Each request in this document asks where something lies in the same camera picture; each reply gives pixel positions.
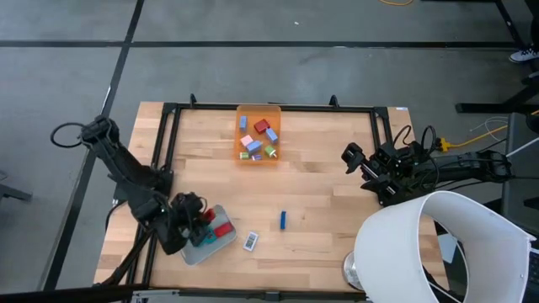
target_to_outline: orange container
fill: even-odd
[[[239,119],[241,116],[247,116],[247,130],[239,130]],[[254,125],[266,119],[269,123],[269,127],[277,135],[277,144],[271,144],[271,141],[266,137],[265,132],[259,135],[259,133],[254,129]],[[262,160],[253,161],[252,159],[241,160],[239,157],[240,152],[246,152],[247,149],[243,146],[240,141],[245,136],[251,136],[253,141],[261,141],[262,149],[255,155],[262,155]],[[269,157],[265,148],[267,146],[272,146],[277,154],[277,157]],[[248,164],[248,165],[275,165],[280,159],[280,107],[276,105],[239,105],[236,109],[236,135],[234,139],[234,157],[236,158],[239,164]]]

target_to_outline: silver lamp base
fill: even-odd
[[[344,258],[343,276],[344,280],[346,281],[346,283],[348,283],[348,285],[352,286],[357,290],[363,290],[363,287],[361,287],[360,279],[357,277],[357,273],[355,272],[353,251],[346,255],[346,258]]]

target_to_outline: sneaker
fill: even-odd
[[[539,52],[531,47],[527,50],[517,51],[513,55],[509,56],[509,60],[514,63],[523,63],[537,58],[539,58]]]

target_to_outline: white lamp shade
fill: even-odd
[[[374,303],[435,303],[419,256],[419,217],[429,215],[462,242],[464,302],[521,302],[535,238],[476,201],[438,191],[389,206],[363,223],[355,240],[357,275]]]

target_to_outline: small blue block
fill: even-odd
[[[277,144],[277,139],[278,138],[277,138],[276,133],[272,129],[267,129],[266,130],[266,136],[271,141],[271,144],[273,144],[273,145]]]
[[[260,149],[262,149],[262,142],[260,141],[253,141],[249,143],[247,146],[247,152],[249,153],[249,156],[252,156],[255,152],[258,152]]]
[[[216,233],[213,231],[213,229],[210,228],[208,231],[208,234],[205,236],[205,239],[203,241],[204,244],[210,244],[217,240]]]
[[[239,130],[242,132],[247,130],[247,116],[239,117]]]
[[[286,211],[281,211],[280,213],[280,229],[284,230],[286,227]]]

